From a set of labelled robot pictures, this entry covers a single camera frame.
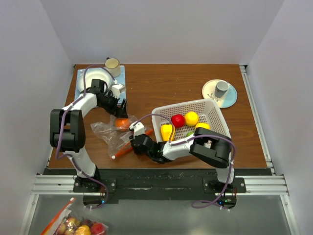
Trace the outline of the fake orange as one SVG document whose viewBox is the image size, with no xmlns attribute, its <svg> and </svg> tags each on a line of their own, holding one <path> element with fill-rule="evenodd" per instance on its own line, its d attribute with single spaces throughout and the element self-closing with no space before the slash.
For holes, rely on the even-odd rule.
<svg viewBox="0 0 313 235">
<path fill-rule="evenodd" d="M 128 129 L 130 126 L 130 121 L 128 118 L 117 118 L 115 120 L 115 126 L 119 129 Z"/>
</svg>

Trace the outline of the clear zip top bag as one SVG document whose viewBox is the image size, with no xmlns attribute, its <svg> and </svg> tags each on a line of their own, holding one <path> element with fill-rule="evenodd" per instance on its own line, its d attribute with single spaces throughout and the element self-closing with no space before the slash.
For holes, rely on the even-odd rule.
<svg viewBox="0 0 313 235">
<path fill-rule="evenodd" d="M 112 160 L 123 156 L 133 150 L 130 143 L 132 132 L 128 129 L 119 129 L 115 126 L 115 116 L 110 116 L 110 122 L 92 123 L 93 133 L 108 145 L 108 155 Z M 130 124 L 137 121 L 135 116 L 128 117 Z"/>
</svg>

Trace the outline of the fake yellow pepper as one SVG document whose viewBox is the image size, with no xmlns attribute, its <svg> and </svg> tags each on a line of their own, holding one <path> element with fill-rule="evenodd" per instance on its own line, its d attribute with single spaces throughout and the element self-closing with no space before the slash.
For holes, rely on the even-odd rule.
<svg viewBox="0 0 313 235">
<path fill-rule="evenodd" d="M 162 125 L 160 128 L 163 141 L 173 141 L 175 136 L 175 128 L 171 124 Z"/>
</svg>

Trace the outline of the fake red apple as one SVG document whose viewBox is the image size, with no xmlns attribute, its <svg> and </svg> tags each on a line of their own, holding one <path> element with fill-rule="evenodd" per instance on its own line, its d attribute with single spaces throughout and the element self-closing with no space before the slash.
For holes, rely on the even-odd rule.
<svg viewBox="0 0 313 235">
<path fill-rule="evenodd" d="M 171 117 L 171 122 L 175 128 L 181 128 L 185 125 L 185 118 L 181 114 L 176 114 Z"/>
</svg>

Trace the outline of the fake yellow lemon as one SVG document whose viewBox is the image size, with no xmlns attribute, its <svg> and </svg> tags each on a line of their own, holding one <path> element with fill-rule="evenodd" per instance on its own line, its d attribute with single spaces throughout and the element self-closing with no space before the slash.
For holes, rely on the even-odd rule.
<svg viewBox="0 0 313 235">
<path fill-rule="evenodd" d="M 184 115 L 187 126 L 196 126 L 199 123 L 199 116 L 196 112 L 190 111 Z"/>
</svg>

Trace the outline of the fake yellow pear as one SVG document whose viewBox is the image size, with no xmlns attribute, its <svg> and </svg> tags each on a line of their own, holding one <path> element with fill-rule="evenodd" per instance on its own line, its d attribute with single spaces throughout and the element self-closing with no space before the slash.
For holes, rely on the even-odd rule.
<svg viewBox="0 0 313 235">
<path fill-rule="evenodd" d="M 207 130 L 210 130 L 210 129 L 211 129 L 211 127 L 210 127 L 209 124 L 203 123 L 203 122 L 197 123 L 196 126 L 195 126 L 195 128 L 196 128 L 196 129 L 197 129 L 197 128 L 204 128 L 204 129 L 207 129 Z"/>
</svg>

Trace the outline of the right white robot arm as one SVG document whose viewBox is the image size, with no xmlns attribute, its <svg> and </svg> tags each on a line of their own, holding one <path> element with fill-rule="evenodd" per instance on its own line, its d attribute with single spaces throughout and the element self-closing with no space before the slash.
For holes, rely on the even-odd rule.
<svg viewBox="0 0 313 235">
<path fill-rule="evenodd" d="M 155 142 L 144 133 L 134 133 L 130 143 L 135 154 L 145 155 L 159 164 L 194 156 L 216 169 L 221 191 L 230 192 L 235 187 L 233 159 L 236 147 L 228 136 L 199 127 L 195 133 L 178 141 Z"/>
</svg>

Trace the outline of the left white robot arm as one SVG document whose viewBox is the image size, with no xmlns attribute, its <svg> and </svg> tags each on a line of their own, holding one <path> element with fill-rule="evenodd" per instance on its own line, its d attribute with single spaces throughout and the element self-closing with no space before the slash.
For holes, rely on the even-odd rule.
<svg viewBox="0 0 313 235">
<path fill-rule="evenodd" d="M 113 81 L 111 85 L 100 79 L 93 79 L 76 100 L 62 109 L 50 113 L 49 141 L 56 148 L 56 159 L 67 157 L 76 173 L 76 184 L 90 192 L 105 189 L 97 166 L 90 159 L 85 148 L 85 115 L 96 107 L 103 108 L 117 118 L 128 118 L 127 101 L 120 99 L 126 87 Z"/>
</svg>

